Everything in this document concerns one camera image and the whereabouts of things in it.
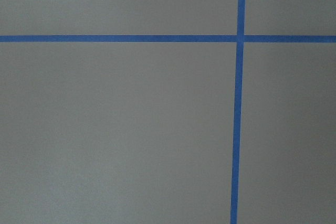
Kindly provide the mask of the horizontal blue tape line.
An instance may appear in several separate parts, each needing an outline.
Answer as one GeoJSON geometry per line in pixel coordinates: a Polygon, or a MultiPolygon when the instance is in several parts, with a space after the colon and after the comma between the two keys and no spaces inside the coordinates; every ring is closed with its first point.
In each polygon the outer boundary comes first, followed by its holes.
{"type": "Polygon", "coordinates": [[[335,36],[308,35],[8,35],[1,42],[284,42],[335,43],[335,36]]]}

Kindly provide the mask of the vertical blue tape line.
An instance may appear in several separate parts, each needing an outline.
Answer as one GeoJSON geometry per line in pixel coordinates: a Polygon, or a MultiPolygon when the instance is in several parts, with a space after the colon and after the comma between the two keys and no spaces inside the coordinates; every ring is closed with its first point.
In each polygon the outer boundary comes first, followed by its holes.
{"type": "Polygon", "coordinates": [[[246,0],[237,1],[233,155],[232,155],[232,181],[231,181],[231,197],[230,197],[231,224],[237,223],[237,217],[238,217],[241,107],[242,107],[242,92],[243,92],[243,62],[244,62],[244,37],[245,37],[245,6],[246,6],[246,0]]]}

